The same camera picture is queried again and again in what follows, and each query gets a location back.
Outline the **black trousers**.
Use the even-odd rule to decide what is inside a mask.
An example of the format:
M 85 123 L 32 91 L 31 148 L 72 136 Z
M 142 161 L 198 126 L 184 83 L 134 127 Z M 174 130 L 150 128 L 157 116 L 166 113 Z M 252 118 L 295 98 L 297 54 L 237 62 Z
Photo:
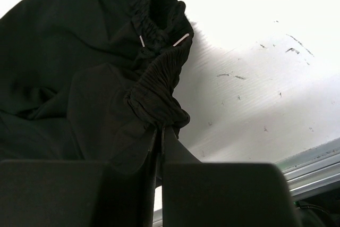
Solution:
M 179 0 L 22 0 L 1 18 L 1 159 L 133 161 L 189 123 L 192 38 Z

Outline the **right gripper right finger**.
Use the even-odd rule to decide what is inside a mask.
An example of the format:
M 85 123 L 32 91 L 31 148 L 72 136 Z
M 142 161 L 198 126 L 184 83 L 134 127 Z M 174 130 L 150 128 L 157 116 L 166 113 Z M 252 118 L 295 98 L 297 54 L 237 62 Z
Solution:
M 298 226 L 287 182 L 270 163 L 203 163 L 166 127 L 164 226 Z

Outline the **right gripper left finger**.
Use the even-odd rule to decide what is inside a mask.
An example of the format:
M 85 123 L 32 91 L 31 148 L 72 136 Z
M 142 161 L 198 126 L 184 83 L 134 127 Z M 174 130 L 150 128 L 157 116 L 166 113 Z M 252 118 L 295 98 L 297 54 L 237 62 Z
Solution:
M 152 226 L 157 138 L 112 161 L 2 161 L 1 226 Z

